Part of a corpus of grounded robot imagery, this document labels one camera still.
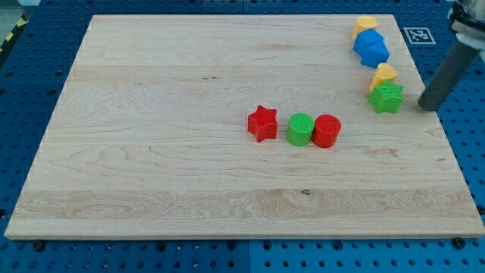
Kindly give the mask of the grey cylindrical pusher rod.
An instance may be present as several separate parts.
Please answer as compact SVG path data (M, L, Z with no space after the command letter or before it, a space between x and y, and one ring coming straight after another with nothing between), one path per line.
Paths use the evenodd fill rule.
M420 108L437 111L479 53L479 49L456 41L418 98Z

